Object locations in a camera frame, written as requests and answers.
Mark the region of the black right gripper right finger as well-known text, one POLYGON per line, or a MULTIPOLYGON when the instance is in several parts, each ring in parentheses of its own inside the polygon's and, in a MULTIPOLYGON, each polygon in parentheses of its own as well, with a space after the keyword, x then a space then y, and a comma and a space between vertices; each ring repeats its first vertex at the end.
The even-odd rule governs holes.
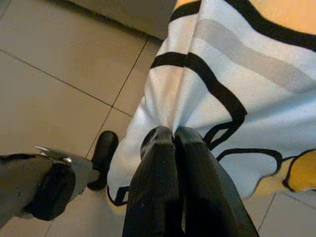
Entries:
POLYGON ((257 237, 259 234, 231 177, 201 135, 179 127, 176 161, 185 200, 188 237, 257 237))

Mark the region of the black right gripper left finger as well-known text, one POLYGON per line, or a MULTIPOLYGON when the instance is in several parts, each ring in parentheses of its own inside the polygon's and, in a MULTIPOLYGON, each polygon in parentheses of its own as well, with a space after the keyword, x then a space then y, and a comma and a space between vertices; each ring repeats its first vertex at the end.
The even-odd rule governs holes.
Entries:
POLYGON ((141 145, 141 162, 131 180, 122 235, 182 237, 183 199, 179 193, 172 131, 152 129, 141 145))

